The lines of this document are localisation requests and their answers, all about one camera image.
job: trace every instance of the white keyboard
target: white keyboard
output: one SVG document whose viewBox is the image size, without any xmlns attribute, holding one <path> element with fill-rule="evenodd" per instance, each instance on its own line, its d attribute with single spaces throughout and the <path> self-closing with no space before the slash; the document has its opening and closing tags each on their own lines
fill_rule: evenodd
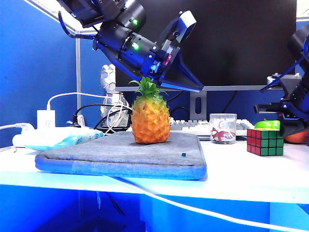
<svg viewBox="0 0 309 232">
<path fill-rule="evenodd" d="M 170 132 L 182 132 L 195 134 L 197 136 L 210 136 L 210 124 L 206 120 L 174 120 L 170 119 Z M 247 136 L 247 129 L 254 128 L 248 120 L 237 119 L 236 136 Z"/>
</svg>

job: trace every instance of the glass cup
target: glass cup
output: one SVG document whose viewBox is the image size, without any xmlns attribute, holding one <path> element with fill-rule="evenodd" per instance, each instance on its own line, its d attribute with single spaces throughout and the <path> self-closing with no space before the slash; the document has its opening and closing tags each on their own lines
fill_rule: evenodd
<svg viewBox="0 0 309 232">
<path fill-rule="evenodd" d="M 237 114 L 210 114 L 211 141 L 216 144 L 236 142 Z"/>
</svg>

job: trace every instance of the gray mat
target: gray mat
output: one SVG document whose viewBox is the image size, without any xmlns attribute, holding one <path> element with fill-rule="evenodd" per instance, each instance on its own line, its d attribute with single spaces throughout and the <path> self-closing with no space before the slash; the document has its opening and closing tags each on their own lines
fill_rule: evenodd
<svg viewBox="0 0 309 232">
<path fill-rule="evenodd" d="M 52 173 L 175 180 L 200 179 L 206 162 L 196 135 L 170 134 L 165 143 L 140 145 L 131 132 L 40 152 L 36 167 Z"/>
</svg>

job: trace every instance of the black cord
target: black cord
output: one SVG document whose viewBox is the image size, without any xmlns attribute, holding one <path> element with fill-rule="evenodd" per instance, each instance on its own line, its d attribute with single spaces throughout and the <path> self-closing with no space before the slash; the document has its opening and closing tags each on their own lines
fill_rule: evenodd
<svg viewBox="0 0 309 232">
<path fill-rule="evenodd" d="M 166 102 L 170 102 L 171 100 L 174 100 L 175 98 L 179 97 L 182 93 L 183 93 L 183 91 L 180 91 L 180 93 L 178 93 L 174 97 L 168 99 Z"/>
<path fill-rule="evenodd" d="M 119 214 L 122 214 L 122 215 L 126 215 L 123 210 L 120 208 L 120 206 L 117 204 L 117 202 L 112 198 L 112 196 L 108 193 L 108 192 L 105 192 L 106 195 L 110 198 L 113 206 L 116 208 L 116 210 L 118 211 Z"/>
<path fill-rule="evenodd" d="M 237 90 L 234 91 L 233 96 L 231 97 L 231 99 L 228 102 L 228 104 L 226 104 L 226 106 L 224 107 L 222 113 L 225 113 L 226 109 L 229 107 L 229 105 L 232 103 L 233 99 L 236 97 L 236 94 L 237 94 Z"/>
<path fill-rule="evenodd" d="M 118 113 L 118 112 L 120 112 L 120 111 L 123 111 L 123 110 L 130 110 L 130 109 L 127 108 L 127 109 L 122 109 L 122 110 L 116 110 L 116 111 L 110 113 L 109 116 L 115 115 L 116 113 Z M 97 129 L 98 126 L 100 125 L 100 123 L 103 122 L 105 119 L 107 119 L 107 115 L 106 115 L 104 118 L 102 118 L 102 119 L 95 125 L 95 127 L 94 127 L 93 129 Z"/>
<path fill-rule="evenodd" d="M 89 106 L 95 106 L 95 105 L 99 105 L 99 106 L 110 106 L 112 107 L 113 105 L 109 105 L 109 104 L 101 104 L 101 103 L 94 103 L 94 104 L 88 104 L 88 105 L 83 105 L 81 108 L 79 108 L 76 112 L 75 115 L 77 115 L 82 109 L 89 107 Z"/>
<path fill-rule="evenodd" d="M 101 104 L 101 103 L 94 103 L 94 104 L 88 104 L 88 105 L 83 105 L 82 107 L 80 107 L 75 114 L 73 115 L 73 120 L 72 120 L 72 126 L 74 127 L 81 127 L 78 123 L 77 123 L 77 114 L 84 108 L 89 107 L 89 106 L 110 106 L 113 107 L 114 105 L 109 105 L 109 104 Z"/>
<path fill-rule="evenodd" d="M 92 26 L 93 27 L 93 29 L 94 30 L 96 30 L 96 32 L 98 33 L 99 31 L 98 31 L 98 29 L 96 29 L 96 27 L 95 26 Z"/>
<path fill-rule="evenodd" d="M 185 111 L 188 113 L 189 117 L 190 117 L 190 111 L 189 111 L 188 109 L 182 107 L 182 106 L 179 106 L 179 107 L 176 107 L 176 108 L 172 109 L 172 110 L 170 111 L 170 116 L 172 117 L 172 115 L 173 115 L 173 113 L 175 112 L 175 110 L 178 110 L 178 109 L 183 109 L 183 110 L 185 110 Z"/>
<path fill-rule="evenodd" d="M 58 19 L 61 24 L 62 29 L 64 32 L 70 36 L 71 38 L 74 39 L 86 39 L 86 40 L 94 40 L 95 36 L 94 35 L 82 35 L 82 34 L 72 34 L 68 31 L 66 24 L 63 22 L 61 11 L 58 12 Z"/>
</svg>

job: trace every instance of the toy pineapple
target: toy pineapple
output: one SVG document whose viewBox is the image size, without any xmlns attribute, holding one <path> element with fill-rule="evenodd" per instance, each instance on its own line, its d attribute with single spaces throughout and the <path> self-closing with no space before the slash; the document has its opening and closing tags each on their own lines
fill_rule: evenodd
<svg viewBox="0 0 309 232">
<path fill-rule="evenodd" d="M 132 133 L 138 144 L 155 144 L 169 138 L 169 109 L 166 101 L 159 95 L 159 88 L 149 77 L 137 83 L 140 92 L 132 106 Z"/>
</svg>

